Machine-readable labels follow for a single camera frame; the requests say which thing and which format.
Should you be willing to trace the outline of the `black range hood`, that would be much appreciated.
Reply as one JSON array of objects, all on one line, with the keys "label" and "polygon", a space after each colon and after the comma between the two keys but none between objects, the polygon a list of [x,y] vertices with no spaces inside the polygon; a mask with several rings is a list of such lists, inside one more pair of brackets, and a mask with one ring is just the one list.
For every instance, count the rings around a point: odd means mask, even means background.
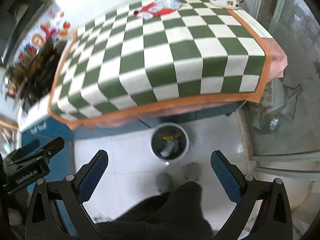
[{"label": "black range hood", "polygon": [[1,0],[1,67],[13,60],[27,32],[49,5],[45,0]]}]

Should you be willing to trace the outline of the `grey left slipper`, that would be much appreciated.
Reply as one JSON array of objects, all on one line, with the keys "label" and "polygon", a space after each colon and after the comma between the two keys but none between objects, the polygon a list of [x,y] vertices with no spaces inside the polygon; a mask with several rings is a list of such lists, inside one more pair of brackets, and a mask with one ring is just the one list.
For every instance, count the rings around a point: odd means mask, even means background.
[{"label": "grey left slipper", "polygon": [[171,192],[173,187],[172,178],[167,173],[160,173],[155,179],[155,185],[160,194]]}]

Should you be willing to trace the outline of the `large red snack bag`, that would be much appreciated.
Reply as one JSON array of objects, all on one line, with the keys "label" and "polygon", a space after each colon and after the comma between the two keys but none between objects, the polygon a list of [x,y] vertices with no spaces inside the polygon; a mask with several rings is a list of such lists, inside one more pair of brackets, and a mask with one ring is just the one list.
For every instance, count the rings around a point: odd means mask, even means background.
[{"label": "large red snack bag", "polygon": [[170,14],[182,6],[182,3],[177,0],[156,0],[148,5],[145,5],[140,10],[135,10],[133,16],[142,18],[143,20],[150,20],[163,15]]}]

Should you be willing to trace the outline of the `grey right slipper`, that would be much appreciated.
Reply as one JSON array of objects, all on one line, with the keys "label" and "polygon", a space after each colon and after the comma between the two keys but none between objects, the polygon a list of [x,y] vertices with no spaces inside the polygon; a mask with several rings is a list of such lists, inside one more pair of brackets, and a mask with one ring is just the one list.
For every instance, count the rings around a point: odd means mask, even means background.
[{"label": "grey right slipper", "polygon": [[199,183],[201,178],[201,167],[198,163],[189,163],[184,167],[184,180]]}]

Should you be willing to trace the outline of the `green white checkered mat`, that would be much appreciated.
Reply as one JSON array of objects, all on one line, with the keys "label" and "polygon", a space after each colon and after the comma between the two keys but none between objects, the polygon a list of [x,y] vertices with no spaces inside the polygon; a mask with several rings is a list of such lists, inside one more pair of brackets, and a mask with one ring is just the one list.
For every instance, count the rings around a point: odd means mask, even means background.
[{"label": "green white checkered mat", "polygon": [[48,103],[75,129],[216,102],[259,102],[272,54],[251,24],[209,0],[167,15],[125,4],[80,26],[65,48]]}]

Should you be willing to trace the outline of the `pink yellow medicine box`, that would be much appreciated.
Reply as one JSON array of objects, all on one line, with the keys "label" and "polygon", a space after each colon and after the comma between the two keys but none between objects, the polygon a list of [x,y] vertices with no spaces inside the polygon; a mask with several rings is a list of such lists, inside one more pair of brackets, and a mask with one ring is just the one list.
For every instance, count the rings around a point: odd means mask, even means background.
[{"label": "pink yellow medicine box", "polygon": [[181,136],[180,133],[176,133],[175,135],[163,136],[162,138],[165,141],[170,141],[170,140],[178,139],[180,136]]}]

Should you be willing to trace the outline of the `grey slipper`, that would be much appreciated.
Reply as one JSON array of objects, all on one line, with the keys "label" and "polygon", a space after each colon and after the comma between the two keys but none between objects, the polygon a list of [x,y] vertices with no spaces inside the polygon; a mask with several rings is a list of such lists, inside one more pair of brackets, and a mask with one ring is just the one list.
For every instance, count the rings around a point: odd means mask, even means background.
[{"label": "grey slipper", "polygon": [[199,183],[201,178],[201,167],[198,163],[189,163],[184,167],[184,180]]},{"label": "grey slipper", "polygon": [[160,173],[155,179],[155,185],[160,194],[171,192],[173,187],[172,178],[167,173]]}]

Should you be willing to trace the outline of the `white round trash bin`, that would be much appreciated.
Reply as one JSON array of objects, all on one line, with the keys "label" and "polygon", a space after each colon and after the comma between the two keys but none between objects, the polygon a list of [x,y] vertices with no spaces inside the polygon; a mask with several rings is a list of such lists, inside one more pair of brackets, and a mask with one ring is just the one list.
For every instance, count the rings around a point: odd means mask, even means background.
[{"label": "white round trash bin", "polygon": [[172,122],[158,125],[150,138],[153,155],[169,164],[181,160],[187,154],[189,146],[189,136],[184,128]]}]

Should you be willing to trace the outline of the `colourful wall sticker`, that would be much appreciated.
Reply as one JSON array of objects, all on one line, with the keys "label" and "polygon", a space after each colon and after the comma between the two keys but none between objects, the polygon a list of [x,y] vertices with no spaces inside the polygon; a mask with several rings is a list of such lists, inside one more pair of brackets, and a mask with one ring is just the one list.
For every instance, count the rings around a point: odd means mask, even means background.
[{"label": "colourful wall sticker", "polygon": [[62,10],[50,8],[33,24],[14,53],[10,63],[20,63],[27,66],[49,38],[53,44],[67,40],[72,25]]}]

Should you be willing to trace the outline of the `dark fleece clothing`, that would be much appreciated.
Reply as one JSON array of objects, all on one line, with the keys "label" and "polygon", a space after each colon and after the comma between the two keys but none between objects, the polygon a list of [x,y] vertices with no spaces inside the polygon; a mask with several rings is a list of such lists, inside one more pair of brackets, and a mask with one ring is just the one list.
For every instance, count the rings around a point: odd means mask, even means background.
[{"label": "dark fleece clothing", "polygon": [[98,223],[103,239],[213,239],[201,209],[202,187],[193,181],[145,199],[111,222]]}]

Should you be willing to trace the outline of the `frosted glass sliding door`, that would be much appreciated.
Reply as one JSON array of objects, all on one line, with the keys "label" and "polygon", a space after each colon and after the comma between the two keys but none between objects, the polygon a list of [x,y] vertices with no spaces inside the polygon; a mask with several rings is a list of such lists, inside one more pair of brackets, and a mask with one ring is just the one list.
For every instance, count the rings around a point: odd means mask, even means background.
[{"label": "frosted glass sliding door", "polygon": [[319,23],[304,0],[245,0],[287,55],[259,103],[238,113],[249,170],[280,178],[291,206],[293,231],[302,236],[319,212]]}]

